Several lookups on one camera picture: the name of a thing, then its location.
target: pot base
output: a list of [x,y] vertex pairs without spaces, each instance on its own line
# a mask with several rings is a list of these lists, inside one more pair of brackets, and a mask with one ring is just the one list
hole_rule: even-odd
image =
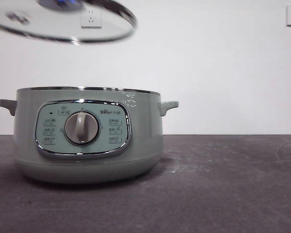
[[30,178],[48,183],[104,183],[126,179],[149,171],[160,160],[160,154],[145,159],[114,164],[57,166],[31,164],[16,160],[20,171]]

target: pot handle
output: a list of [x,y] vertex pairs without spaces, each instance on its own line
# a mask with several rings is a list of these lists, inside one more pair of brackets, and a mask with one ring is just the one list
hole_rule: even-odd
[[160,113],[161,117],[166,115],[166,112],[172,108],[178,108],[179,102],[178,101],[170,101],[170,102],[162,102],[160,105]]
[[0,100],[0,107],[8,109],[10,111],[10,114],[12,116],[15,116],[17,101],[16,100]]

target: rotary knob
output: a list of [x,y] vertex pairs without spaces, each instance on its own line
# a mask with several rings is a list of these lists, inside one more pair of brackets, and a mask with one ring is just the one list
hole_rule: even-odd
[[86,144],[93,141],[98,131],[97,119],[87,112],[76,112],[65,123],[65,134],[75,144]]

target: glass lid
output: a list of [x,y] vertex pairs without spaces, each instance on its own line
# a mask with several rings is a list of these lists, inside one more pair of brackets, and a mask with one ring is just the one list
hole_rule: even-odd
[[134,14],[112,0],[0,0],[0,30],[46,40],[92,43],[131,35]]

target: dark gray countertop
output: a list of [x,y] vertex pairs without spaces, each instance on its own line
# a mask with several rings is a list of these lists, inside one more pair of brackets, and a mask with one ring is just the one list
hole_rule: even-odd
[[291,135],[166,135],[150,172],[56,185],[0,136],[0,233],[291,233]]

